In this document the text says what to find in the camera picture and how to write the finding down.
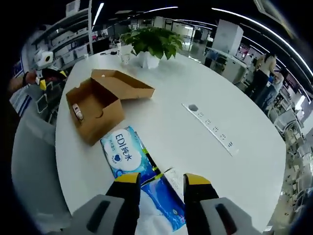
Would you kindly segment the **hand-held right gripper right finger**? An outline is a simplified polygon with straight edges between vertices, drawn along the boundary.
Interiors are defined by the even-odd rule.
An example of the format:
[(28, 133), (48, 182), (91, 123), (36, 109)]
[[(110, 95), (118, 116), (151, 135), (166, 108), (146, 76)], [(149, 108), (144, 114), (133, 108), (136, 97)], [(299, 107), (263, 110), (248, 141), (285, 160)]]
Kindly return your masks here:
[(259, 235), (251, 216), (230, 199), (219, 197), (211, 182), (199, 175), (183, 176), (185, 220), (190, 235)]

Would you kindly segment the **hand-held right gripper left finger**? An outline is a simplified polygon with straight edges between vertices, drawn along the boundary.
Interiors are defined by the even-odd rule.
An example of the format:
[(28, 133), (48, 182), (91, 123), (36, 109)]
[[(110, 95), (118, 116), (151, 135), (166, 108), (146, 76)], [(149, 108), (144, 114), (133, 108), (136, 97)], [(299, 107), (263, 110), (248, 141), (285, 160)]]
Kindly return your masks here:
[(72, 235), (133, 235), (139, 218), (140, 173), (114, 180), (105, 195), (99, 194), (72, 216)]

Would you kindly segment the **person's left hand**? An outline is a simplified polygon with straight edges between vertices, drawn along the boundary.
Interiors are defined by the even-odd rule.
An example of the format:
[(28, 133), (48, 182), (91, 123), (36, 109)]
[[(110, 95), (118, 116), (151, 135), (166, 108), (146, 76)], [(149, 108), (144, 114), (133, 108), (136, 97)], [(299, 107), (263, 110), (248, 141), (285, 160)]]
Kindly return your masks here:
[(33, 85), (36, 83), (37, 74), (35, 71), (30, 71), (25, 74), (25, 84)]

